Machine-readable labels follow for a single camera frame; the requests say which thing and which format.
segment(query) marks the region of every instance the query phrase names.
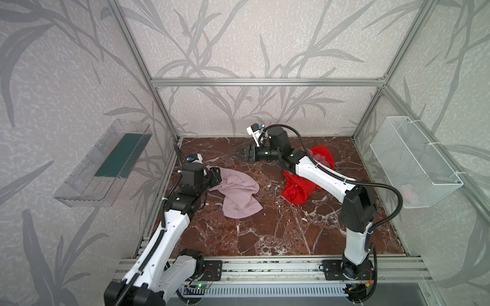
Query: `pink cloth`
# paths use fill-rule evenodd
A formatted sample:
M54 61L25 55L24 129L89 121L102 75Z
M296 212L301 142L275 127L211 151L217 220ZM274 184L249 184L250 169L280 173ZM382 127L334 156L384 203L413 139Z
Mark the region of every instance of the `pink cloth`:
M222 209L224 216L241 219L258 213L262 205L252 194L259 192L259 184L245 173L221 167L220 171L221 184L209 188L209 191L218 190L225 196Z

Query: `black cable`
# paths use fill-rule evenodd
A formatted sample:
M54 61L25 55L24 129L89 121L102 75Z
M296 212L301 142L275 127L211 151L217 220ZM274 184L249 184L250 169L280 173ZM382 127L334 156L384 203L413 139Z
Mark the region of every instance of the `black cable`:
M374 223L373 225L371 225L371 227L367 230L368 233L372 233L372 231L389 222L390 220L392 220L393 218L396 217L396 215L398 215L403 207L403 197L401 195L401 193L398 191L398 189L396 189L395 187L393 186L390 186L390 185L386 185L386 184L382 184L382 183L371 183L371 182L360 182L360 181L352 181L352 180L346 180L344 177L342 176L339 176L335 173L332 173L330 172L329 170L327 170L326 168L323 167L322 164L320 164L319 162L317 162L310 154L310 152L308 151L308 148L306 147L306 144L303 140L303 137L301 137L301 135L298 133L298 131L296 131L294 128L288 126L288 125L285 125L285 124L272 124L272 125L269 125L267 127L264 128L264 133L272 128L272 127L275 127L275 126L280 126L280 127L285 127L287 129L290 129L291 131L293 131L299 138L299 141L301 142L301 145L303 146L303 149L305 151L305 154L306 156L308 156L308 158L310 159L310 161L317 166L318 169L320 169L321 171L325 172L326 174L340 180L340 181L344 181L345 183L349 183L349 184L354 184L354 185L362 185L362 186L372 186L372 187L380 187L380 188L385 188L385 189L388 189L388 190L391 190L393 191L395 194L396 194L396 197L398 198L398 205L396 206L395 210L389 215L387 216L386 218L384 218L383 220L381 221L378 221L376 223Z
M206 201L208 200L208 192L209 191L206 190L206 194L204 195L204 201L202 201L201 206L197 209L198 211L206 207Z
M143 271L143 269L147 265L148 261L153 256L153 253L155 253L156 248L160 244L160 241L162 241L162 238L163 238L164 233L165 233L165 230L160 230L160 233L158 234L157 240L155 241L154 245L151 247L150 252L145 257L145 259L143 260L143 262L141 263L141 265L139 266L138 271L136 273L134 273L133 277L131 278L131 280L129 281L129 283L126 285L126 287L122 291L121 295L117 299L117 301L114 304L114 306L121 306L122 305L122 303L123 303L126 295L128 294L129 290L131 289L132 285L134 284L134 282L136 281L136 279L141 275L140 272Z
M175 149L175 151L177 152L177 157L179 159L183 159L186 163L189 163L189 161L185 158L184 154L182 154L182 151L180 150L178 144L176 144L175 142L173 143L173 147Z
M372 253L374 255L374 271L372 272L373 274L373 282L372 282L372 288L371 290L369 291L369 293L366 295L366 297L364 297L362 300L351 300L349 298L347 298L349 301L355 303L355 304L362 304L363 302L365 302L367 299L369 299L374 291L376 290L376 285L378 284L378 257L376 255L376 246L374 245L374 243L371 244L370 246L371 250L372 250Z
M180 166L179 178L177 179L177 182L175 182L175 184L173 185L172 189L170 189L170 192L167 193L167 196L166 196L167 199L172 195L172 193L175 191L175 189L179 185L180 180L182 179L182 168L183 168L182 161L180 160L180 158L177 158L177 160L179 161L179 166Z
M179 173L179 178L177 179L177 182L173 185L172 189L170 189L170 192L167 194L167 196L166 196L167 199L172 195L172 193L175 191L175 189L179 185L180 180L182 179L182 169L183 169L182 159L187 162L184 154L182 154L182 151L180 151L179 146L176 143L174 143L173 144L173 147L175 149L175 152L177 153L177 160L179 161L179 167L180 167L180 171L181 172ZM161 214L162 214L161 217L162 217L162 227L163 228L165 228L165 215L164 215L163 211L164 211L164 206L165 206L166 202L167 202L166 199L162 202L162 208L160 210L161 211ZM138 272L136 272L135 274L133 274L133 277L131 278L131 280L129 281L129 283L126 285L126 287L122 291L121 295L117 299L117 301L114 304L114 306L120 306L121 303L124 301L124 299L125 299L126 295L128 294L131 286L135 283L135 281L137 280L137 278L141 275L140 272L143 271L143 269L145 268L145 266L148 264L149 260L153 256L153 253L155 253L158 245L162 241L162 238L163 238L164 233L165 233L165 230L160 230L160 233L158 234L157 240L155 241L155 243L154 243L153 247L151 248L150 252L148 253L148 255L145 257L145 259L141 263L140 267L138 268Z
M179 299L181 301L183 301L186 305L195 305L195 304L199 303L202 300L202 298L189 298L189 299L186 299L186 298L184 298L182 296L182 294L180 293L179 290L177 290L175 293L177 294L177 296L179 297Z

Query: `leaf pattern wallpaper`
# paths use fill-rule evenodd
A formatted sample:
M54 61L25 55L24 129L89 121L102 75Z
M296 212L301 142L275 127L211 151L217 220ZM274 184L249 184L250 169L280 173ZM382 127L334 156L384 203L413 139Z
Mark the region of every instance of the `leaf pattern wallpaper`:
M153 77L326 78L382 76L422 1L120 3ZM190 136L239 136L255 122L352 135L374 90L159 88L179 133Z
M105 2L0 0L0 27L0 305L101 305L171 136ZM153 136L112 207L54 199L116 118Z
M487 195L489 21L488 0L439 1L389 84ZM382 98L356 140L374 180L388 182L369 145L386 116L399 115ZM395 200L381 196L393 210ZM403 208L394 223L447 305L488 303L490 227L460 190L429 208Z

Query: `red marble floor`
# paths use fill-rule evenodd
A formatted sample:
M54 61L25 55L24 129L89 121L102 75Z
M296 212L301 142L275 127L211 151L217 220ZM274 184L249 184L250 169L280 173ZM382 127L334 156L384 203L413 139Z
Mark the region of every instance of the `red marble floor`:
M335 170L357 180L369 180L361 158L350 137L306 137L308 147L326 145L335 161ZM214 165L247 173L260 191L255 198L263 209L253 216L230 219L221 212L224 196L210 192L207 205L192 219L173 251L184 248L200 250L205 256L252 255L339 255L345 248L345 228L339 224L341 204L329 193L316 189L301 205L287 202L281 192L286 183L282 169L275 162L246 163L233 152L251 138L188 138L183 141L184 155L201 153L205 165ZM300 147L291 138L293 147ZM172 174L170 186L176 180ZM375 220L386 213L378 202ZM403 254L393 227L386 224L371 237L379 254Z

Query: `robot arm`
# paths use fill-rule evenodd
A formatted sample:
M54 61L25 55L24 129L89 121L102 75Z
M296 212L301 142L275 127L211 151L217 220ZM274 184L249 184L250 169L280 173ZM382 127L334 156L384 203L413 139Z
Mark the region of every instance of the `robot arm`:
M256 146L249 145L235 152L235 156L247 162L276 161L283 169L304 177L332 194L340 203L341 220L347 227L346 247L343 254L343 273L348 279L356 279L368 264L368 229L376 214L373 187L350 184L352 178L341 175L321 164L314 164L306 153L292 149L288 135L282 127L268 129L270 146L265 146L263 126L254 124L247 128Z
M207 169L198 160L181 170L180 188L164 201L162 221L136 264L122 282L111 282L104 292L105 306L165 306L173 293L188 278L204 272L202 253L183 250L164 271L177 241L201 206L201 195L221 183L220 169Z

